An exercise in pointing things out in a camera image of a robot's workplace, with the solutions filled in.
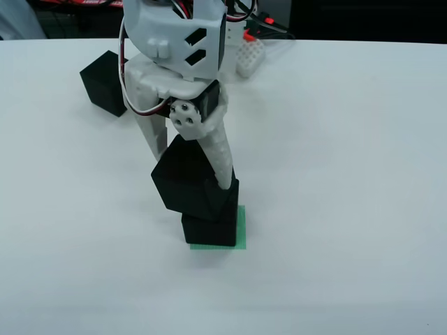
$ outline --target wire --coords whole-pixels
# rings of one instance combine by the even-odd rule
[[[180,14],[182,14],[184,19],[188,19],[188,15],[187,15],[187,10],[186,7],[184,7],[184,4],[182,3],[182,6],[176,1],[176,0],[172,0],[173,5],[177,8],[177,10],[180,12]]]
[[[126,99],[127,103],[129,104],[129,107],[135,112],[136,114],[142,116],[142,117],[148,117],[150,115],[154,115],[160,110],[162,110],[167,104],[168,99],[163,99],[157,106],[150,108],[148,110],[139,110],[137,107],[133,105],[131,100],[129,99],[129,96],[127,95],[126,90],[126,81],[124,78],[124,33],[126,31],[126,28],[124,27],[124,18],[121,21],[121,26],[119,28],[119,48],[118,48],[118,75],[119,75],[119,82],[121,83],[121,88],[124,94],[124,98]]]
[[[239,17],[238,16],[227,15],[226,16],[226,20],[229,21],[229,22],[242,22],[242,21],[245,21],[246,19],[248,19],[254,13],[254,10],[256,8],[256,0],[251,0],[250,9],[248,9],[245,5],[244,5],[244,7],[247,9],[247,11],[244,10],[245,15],[239,16]]]
[[[279,27],[276,27],[272,24],[267,24],[264,21],[262,21],[259,17],[257,17],[256,15],[254,15],[252,12],[249,12],[249,9],[247,8],[246,5],[244,5],[240,0],[235,0],[237,5],[240,7],[240,9],[242,9],[245,13],[250,13],[249,17],[253,19],[253,21],[255,21],[257,24],[259,24],[260,26],[263,26],[265,28],[269,28],[271,30],[275,30],[278,31],[279,33],[283,33],[283,34],[287,34],[288,31]]]

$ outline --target red wire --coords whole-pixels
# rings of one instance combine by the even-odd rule
[[[191,16],[190,16],[190,14],[189,14],[189,11],[186,9],[186,6],[184,5],[183,1],[178,1],[177,3],[178,3],[179,6],[182,8],[183,13],[186,15],[186,17],[187,17],[188,19],[191,19]]]

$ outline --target stacked blocks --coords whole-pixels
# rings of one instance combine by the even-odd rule
[[[162,155],[152,179],[166,208],[182,213],[187,243],[236,245],[239,181],[233,173],[222,190],[197,141],[178,135]]]

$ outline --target black cable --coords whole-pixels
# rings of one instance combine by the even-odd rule
[[[240,9],[242,9],[245,13],[249,13],[249,9],[246,5],[244,5],[240,0],[235,0],[235,1],[236,1],[237,5],[240,7]],[[278,31],[279,33],[283,33],[283,34],[289,33],[287,31],[287,28],[281,26],[280,24],[275,24],[275,23],[267,24],[253,13],[250,14],[250,18],[253,19],[253,21],[256,22],[257,24],[259,24],[260,26],[263,26],[265,28],[269,28],[271,30]]]
[[[227,15],[227,21],[229,22],[242,22],[245,21],[246,19],[248,19],[250,17],[250,15],[253,15],[254,10],[256,8],[256,0],[251,0],[251,7],[250,9],[248,9],[248,7],[246,7],[244,4],[242,4],[246,10],[245,10],[245,15],[242,17],[230,17],[229,15]]]

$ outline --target white 3d-printed part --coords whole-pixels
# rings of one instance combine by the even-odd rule
[[[260,40],[242,41],[237,51],[236,70],[240,76],[249,78],[265,58],[265,46]]]
[[[231,187],[233,177],[233,158],[224,126],[227,106],[228,96],[225,87],[221,86],[219,104],[204,122],[196,107],[186,100],[176,100],[169,115],[175,129],[186,141],[198,141],[224,190]]]

